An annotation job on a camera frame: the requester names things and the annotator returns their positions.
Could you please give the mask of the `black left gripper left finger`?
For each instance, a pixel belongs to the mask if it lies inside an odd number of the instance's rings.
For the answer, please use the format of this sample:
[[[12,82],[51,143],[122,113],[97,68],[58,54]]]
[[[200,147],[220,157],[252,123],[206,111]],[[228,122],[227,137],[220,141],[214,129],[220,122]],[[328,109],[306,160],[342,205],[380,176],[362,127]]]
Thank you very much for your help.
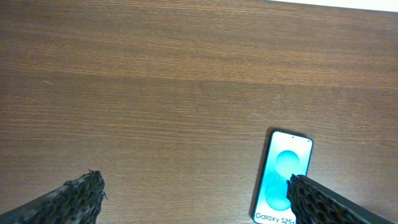
[[[106,193],[105,181],[98,170],[1,214],[1,223],[95,224]]]

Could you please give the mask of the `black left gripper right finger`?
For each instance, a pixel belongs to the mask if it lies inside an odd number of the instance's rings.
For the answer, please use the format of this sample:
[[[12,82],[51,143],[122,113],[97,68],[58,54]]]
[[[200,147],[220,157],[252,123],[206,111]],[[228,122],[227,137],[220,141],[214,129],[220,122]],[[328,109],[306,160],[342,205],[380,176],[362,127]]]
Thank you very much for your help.
[[[292,175],[286,197],[297,223],[392,224],[306,175]]]

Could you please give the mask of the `blue screen smartphone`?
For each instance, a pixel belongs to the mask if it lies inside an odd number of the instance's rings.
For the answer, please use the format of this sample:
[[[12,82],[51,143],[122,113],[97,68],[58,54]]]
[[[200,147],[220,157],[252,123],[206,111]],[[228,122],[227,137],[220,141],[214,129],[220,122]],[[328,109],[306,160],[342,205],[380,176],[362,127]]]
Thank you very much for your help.
[[[255,223],[293,224],[296,216],[287,198],[287,182],[292,175],[306,175],[313,140],[302,135],[271,132],[261,181],[252,211]]]

